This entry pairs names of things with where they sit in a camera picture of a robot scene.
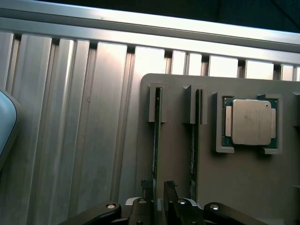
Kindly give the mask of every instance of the metal wall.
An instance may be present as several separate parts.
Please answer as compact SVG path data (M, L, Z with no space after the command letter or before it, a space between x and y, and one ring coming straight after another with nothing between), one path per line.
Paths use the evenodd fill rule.
M4 17L0 30L0 87L25 115L0 175L6 225L54 225L140 193L137 118L147 73L300 81L297 44L284 52Z

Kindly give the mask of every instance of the dark background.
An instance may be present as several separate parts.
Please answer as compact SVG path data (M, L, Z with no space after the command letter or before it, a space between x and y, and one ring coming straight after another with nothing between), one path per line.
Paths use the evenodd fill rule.
M300 0L45 0L300 32Z

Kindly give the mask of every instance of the metal bolt head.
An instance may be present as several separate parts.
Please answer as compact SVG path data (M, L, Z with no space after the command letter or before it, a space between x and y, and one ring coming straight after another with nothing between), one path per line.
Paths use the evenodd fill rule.
M186 201L185 201L184 199L179 199L178 202L179 202L180 204L185 204L185 203L186 203Z
M109 204L106 206L108 209L113 209L114 207L116 207L114 204Z
M215 205L215 204L210 205L210 208L212 210L218 210L219 209L219 207L217 205Z
M139 203L140 203L140 204L145 204L146 201L145 201L144 199L140 199L140 200L139 200Z

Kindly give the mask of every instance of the metal screw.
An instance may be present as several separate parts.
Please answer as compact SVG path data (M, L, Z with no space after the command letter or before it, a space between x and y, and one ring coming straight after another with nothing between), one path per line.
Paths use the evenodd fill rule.
M139 203L140 203L140 204L145 204L146 201L145 201L144 199L141 199L141 200L139 200Z
M106 206L108 209L113 209L114 207L116 207L114 204L110 204Z
M210 205L210 208L211 208L212 210L218 210L218 209L219 209L219 207L218 207L217 205L215 205L215 204Z
M185 203L186 203L186 201L183 200L183 199L179 199L178 202L179 202L180 204L185 204Z

